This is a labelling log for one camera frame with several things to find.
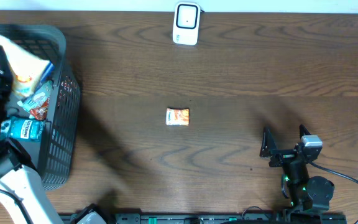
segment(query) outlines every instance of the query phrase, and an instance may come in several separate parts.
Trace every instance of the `table surface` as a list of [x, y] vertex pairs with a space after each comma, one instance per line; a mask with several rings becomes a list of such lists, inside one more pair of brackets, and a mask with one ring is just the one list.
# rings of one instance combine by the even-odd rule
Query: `table surface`
[[[196, 46], [172, 42], [173, 13], [0, 11], [0, 23], [51, 24], [83, 85], [69, 181], [58, 212], [90, 203], [143, 212], [242, 212], [290, 205], [282, 170], [259, 159], [262, 128], [280, 148], [305, 124], [317, 164], [358, 179], [358, 15], [203, 13]], [[166, 126], [166, 108], [190, 125]], [[358, 218], [358, 185], [335, 183], [332, 212]], [[0, 223], [11, 223], [0, 205]]]

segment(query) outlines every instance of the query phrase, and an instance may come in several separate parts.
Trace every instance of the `white background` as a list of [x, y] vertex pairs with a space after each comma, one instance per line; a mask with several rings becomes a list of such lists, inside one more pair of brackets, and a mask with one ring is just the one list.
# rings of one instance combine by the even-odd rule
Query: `white background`
[[[0, 0], [0, 9], [173, 12], [175, 0]], [[194, 0], [206, 12], [358, 13], [358, 0]]]

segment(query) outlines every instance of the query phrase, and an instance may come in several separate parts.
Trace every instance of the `gray basket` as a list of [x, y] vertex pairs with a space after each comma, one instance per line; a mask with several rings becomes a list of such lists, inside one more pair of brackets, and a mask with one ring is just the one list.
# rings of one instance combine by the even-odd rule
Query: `gray basket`
[[[66, 39], [60, 30], [46, 25], [0, 24], [0, 34], [55, 66], [49, 76], [53, 90], [42, 141], [21, 142], [41, 176], [44, 189], [55, 190], [67, 181], [70, 173], [81, 98], [77, 81], [65, 63]], [[28, 117], [17, 101], [12, 95], [7, 106], [18, 108], [19, 116]]]

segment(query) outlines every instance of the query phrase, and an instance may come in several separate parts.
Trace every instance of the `small orange packet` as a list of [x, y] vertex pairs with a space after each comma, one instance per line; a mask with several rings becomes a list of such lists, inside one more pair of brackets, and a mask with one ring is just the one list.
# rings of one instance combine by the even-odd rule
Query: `small orange packet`
[[176, 110], [167, 109], [165, 124], [167, 125], [189, 125], [189, 109]]

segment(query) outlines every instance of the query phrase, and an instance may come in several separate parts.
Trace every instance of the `black border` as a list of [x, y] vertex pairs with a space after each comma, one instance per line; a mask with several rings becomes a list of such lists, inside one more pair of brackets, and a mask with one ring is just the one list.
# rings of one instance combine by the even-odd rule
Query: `black border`
[[[191, 6], [191, 7], [195, 7], [196, 8], [196, 19], [195, 19], [195, 23], [194, 23], [194, 27], [181, 27], [178, 25], [178, 18], [179, 18], [179, 8], [180, 6]], [[198, 18], [198, 7], [195, 5], [189, 5], [189, 4], [180, 4], [178, 7], [178, 12], [177, 12], [177, 27], [181, 28], [181, 29], [195, 29], [197, 27], [197, 18]]]

